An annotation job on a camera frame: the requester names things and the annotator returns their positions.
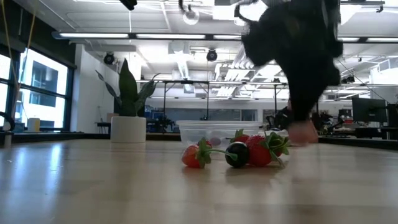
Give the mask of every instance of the yellow cable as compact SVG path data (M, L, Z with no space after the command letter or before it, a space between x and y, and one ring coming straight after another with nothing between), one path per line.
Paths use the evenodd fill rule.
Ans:
M27 57L27 53L28 50L30 48L30 43L32 41L32 36L33 36L33 28L34 28L34 24L35 24L35 18L36 18L36 12L37 12L37 1L35 1L35 5L34 5L34 11L33 11L33 18L32 18L32 25L30 26L30 32L29 32L29 38L28 38L28 42L27 42L27 50L26 50L26 57ZM14 84L15 84L15 98L14 101L12 102L12 110L11 110L11 117L14 119L15 118L15 110L16 110L16 106L17 106L17 99L19 97L19 90L21 88L21 83L18 82L17 79L17 72L16 69L14 67L14 63L12 62L12 55L11 55L11 45L10 45L10 38L9 38L9 34L8 34L8 26L7 26L7 19L6 19L6 8L4 6L4 0L1 0L1 8L2 8L2 16L3 16L3 20L4 20L4 28L6 30L6 41L7 41L7 45L8 45L8 53L11 59L11 68L12 68L12 74L14 76Z

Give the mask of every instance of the clear plastic container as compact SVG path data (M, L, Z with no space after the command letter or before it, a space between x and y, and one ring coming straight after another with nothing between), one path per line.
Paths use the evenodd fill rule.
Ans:
M217 149L226 149L236 130L244 129L244 134L255 135L262 126L258 121L177 121L176 124L180 127L184 145L196 144L206 138Z

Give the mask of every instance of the potted plant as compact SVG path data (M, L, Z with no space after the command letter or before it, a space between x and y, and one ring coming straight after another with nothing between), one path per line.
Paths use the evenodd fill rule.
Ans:
M119 90L118 96L112 86L104 80L97 70L98 78L102 80L108 92L115 97L120 106L119 116L112 117L111 121L111 142L119 143L139 143L146 141L147 121L145 118L137 116L137 112L145 106L145 101L150 97L156 88L157 82L154 78L145 83L141 91L137 90L137 82L129 70L129 64L124 59L119 74Z

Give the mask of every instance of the black plum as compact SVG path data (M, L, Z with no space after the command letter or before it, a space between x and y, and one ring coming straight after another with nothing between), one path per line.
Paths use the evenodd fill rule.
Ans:
M226 162L232 167L241 168L249 162L249 149L243 142L231 143L225 151L238 155L236 161L232 160L229 156L225 156Z

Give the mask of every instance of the white plant pot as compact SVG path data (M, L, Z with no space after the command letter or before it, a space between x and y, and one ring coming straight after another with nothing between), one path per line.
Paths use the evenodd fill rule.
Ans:
M142 143L146 141L147 120L140 117L114 116L111 121L111 142Z

